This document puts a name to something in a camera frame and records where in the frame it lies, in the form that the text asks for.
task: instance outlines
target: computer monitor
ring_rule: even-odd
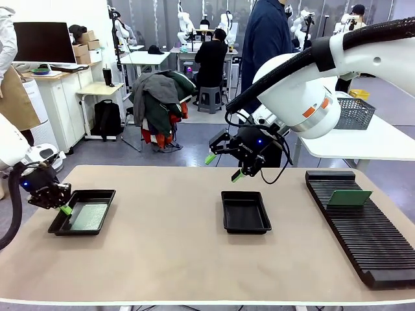
[[[18,39],[15,62],[66,65],[77,63],[66,23],[14,23]]]

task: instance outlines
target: gray basket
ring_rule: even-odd
[[[367,130],[375,108],[360,98],[338,98],[342,108],[336,130]]]

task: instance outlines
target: chair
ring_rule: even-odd
[[[208,109],[209,113],[212,115],[216,111],[222,110],[222,92],[220,91],[220,86],[218,87],[200,87],[199,92],[199,106],[197,111],[200,111],[200,108]]]
[[[125,114],[125,121],[124,121],[124,130],[123,130],[123,133],[121,134],[121,140],[124,143],[126,143],[128,146],[132,147],[134,150],[137,150],[138,152],[141,152],[141,151],[143,151],[143,141],[144,141],[143,134],[141,132],[141,127],[140,127],[140,137],[141,137],[140,138],[140,140],[141,140],[141,148],[140,149],[135,147],[132,143],[129,143],[126,139],[124,139],[125,130],[127,129],[127,126],[129,125],[129,123],[128,123],[128,116],[129,115],[134,116],[133,107],[127,108],[127,112]]]

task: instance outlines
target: slotted rack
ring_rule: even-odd
[[[334,190],[362,190],[353,172],[307,171],[305,180],[364,284],[415,286],[415,250],[372,200],[362,207],[327,206]]]

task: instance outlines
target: black tray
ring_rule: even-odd
[[[222,191],[222,203],[228,233],[263,235],[271,230],[260,192]]]
[[[305,180],[362,282],[373,289],[415,287],[415,250],[371,200],[327,205],[335,190],[361,190],[351,171],[307,171]]]
[[[114,196],[115,190],[74,191],[67,204],[72,214],[68,216],[60,211],[47,232],[59,236],[99,234]]]

